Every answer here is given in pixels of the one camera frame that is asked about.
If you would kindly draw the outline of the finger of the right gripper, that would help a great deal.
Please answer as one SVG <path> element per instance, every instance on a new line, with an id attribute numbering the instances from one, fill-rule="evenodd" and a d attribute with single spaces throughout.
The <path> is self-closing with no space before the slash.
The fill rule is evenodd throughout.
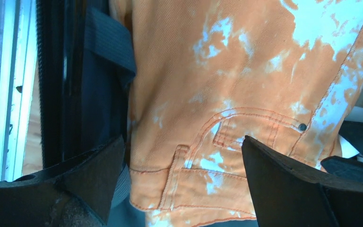
<path id="1" fill-rule="evenodd" d="M 323 159 L 321 165 L 329 174 L 363 183 L 363 162 L 331 156 Z"/>

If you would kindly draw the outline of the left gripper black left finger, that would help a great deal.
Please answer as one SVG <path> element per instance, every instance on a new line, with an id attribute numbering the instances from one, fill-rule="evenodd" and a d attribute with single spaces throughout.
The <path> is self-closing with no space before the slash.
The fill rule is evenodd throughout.
<path id="1" fill-rule="evenodd" d="M 124 155 L 122 137 L 64 162 L 0 182 L 0 227 L 103 227 Z"/>

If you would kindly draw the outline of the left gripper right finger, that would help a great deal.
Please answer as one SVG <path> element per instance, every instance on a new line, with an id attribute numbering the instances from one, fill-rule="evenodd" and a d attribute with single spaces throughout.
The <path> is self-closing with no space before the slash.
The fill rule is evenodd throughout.
<path id="1" fill-rule="evenodd" d="M 246 136 L 242 158 L 261 227 L 363 227 L 363 183 L 320 171 Z"/>

